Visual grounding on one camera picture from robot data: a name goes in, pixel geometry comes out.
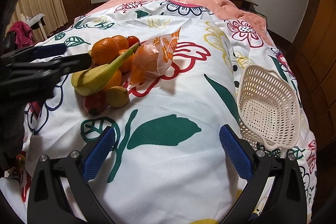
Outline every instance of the pink blanket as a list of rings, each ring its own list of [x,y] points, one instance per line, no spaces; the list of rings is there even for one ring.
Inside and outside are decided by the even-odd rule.
[[[110,0],[105,4],[97,7],[96,9],[92,10],[91,12],[89,12],[88,15],[132,1],[138,1],[138,0]],[[266,36],[266,20],[256,14],[239,10],[229,0],[177,0],[177,1],[193,3],[196,5],[206,7],[221,20],[226,19],[245,20],[253,26],[253,28],[261,35],[262,39],[264,39],[268,44],[272,45],[272,43]]]

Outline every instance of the pink cloth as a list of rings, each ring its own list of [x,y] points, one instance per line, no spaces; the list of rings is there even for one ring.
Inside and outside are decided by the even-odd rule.
[[[8,32],[16,32],[15,44],[17,48],[24,48],[33,45],[33,30],[23,21],[15,22]]]
[[[103,5],[97,7],[96,9],[92,10],[88,13],[88,15],[109,9],[111,7],[133,2],[138,0],[110,0]],[[196,5],[200,5],[203,7],[208,8],[212,11],[219,19],[227,20],[227,19],[241,19],[245,20],[246,22],[250,23],[253,28],[260,34],[262,39],[266,41],[268,44],[272,45],[268,37],[266,36],[266,20],[256,14],[245,12],[239,10],[231,1],[229,0],[177,0],[186,3],[193,3]]]

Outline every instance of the pink towel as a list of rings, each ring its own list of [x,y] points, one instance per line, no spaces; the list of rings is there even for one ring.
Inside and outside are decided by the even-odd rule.
[[[33,45],[33,30],[23,21],[15,22],[8,32],[16,32],[15,44],[17,48],[24,48]]]

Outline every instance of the pile of fruit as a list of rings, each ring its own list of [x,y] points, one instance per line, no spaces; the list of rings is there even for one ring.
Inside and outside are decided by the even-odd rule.
[[[88,52],[91,67],[72,74],[71,84],[84,96],[84,108],[90,115],[98,115],[108,106],[119,108],[129,102],[122,87],[122,75],[132,68],[134,53],[140,43],[137,37],[116,35],[96,42]]]

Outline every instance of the cherry tomato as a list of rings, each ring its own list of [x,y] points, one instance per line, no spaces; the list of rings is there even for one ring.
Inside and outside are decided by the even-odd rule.
[[[84,97],[84,108],[89,115],[96,116],[106,109],[105,93],[99,91]]]
[[[139,38],[135,37],[135,36],[130,36],[130,37],[127,37],[127,40],[128,40],[128,44],[129,46],[131,47],[132,45],[134,45],[135,43],[137,42],[140,42]]]

